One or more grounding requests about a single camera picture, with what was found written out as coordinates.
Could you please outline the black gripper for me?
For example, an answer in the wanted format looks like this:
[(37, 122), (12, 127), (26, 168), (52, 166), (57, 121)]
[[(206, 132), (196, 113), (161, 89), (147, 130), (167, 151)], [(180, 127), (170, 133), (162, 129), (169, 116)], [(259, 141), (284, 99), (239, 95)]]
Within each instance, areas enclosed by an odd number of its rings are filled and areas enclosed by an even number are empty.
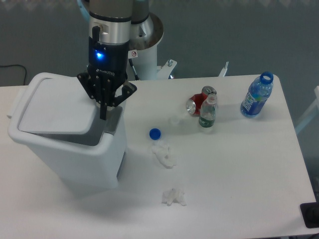
[[(90, 99), (100, 106), (100, 119), (106, 120), (107, 107), (117, 107), (137, 91), (136, 85), (126, 76), (129, 42), (107, 44), (89, 41), (89, 65), (87, 72), (77, 79)], [(116, 96), (121, 87), (122, 94)]]

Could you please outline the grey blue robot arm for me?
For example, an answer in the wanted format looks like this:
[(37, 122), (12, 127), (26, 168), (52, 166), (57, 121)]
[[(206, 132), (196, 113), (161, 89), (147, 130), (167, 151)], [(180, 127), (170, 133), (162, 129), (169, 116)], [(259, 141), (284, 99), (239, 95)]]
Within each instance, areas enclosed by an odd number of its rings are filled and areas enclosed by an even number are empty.
[(77, 79), (100, 106), (100, 119), (109, 107), (117, 107), (137, 87), (129, 83), (127, 62), (131, 27), (149, 19), (147, 0), (89, 0), (87, 70)]

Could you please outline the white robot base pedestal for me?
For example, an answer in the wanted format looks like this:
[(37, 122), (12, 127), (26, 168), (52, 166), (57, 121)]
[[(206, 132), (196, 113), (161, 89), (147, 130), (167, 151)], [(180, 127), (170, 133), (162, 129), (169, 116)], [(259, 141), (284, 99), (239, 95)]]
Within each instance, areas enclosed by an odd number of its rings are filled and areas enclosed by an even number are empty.
[(127, 67), (130, 80), (173, 79), (177, 61), (168, 59), (164, 65), (158, 65), (158, 45), (163, 33), (162, 21), (151, 12), (145, 21), (131, 25)]

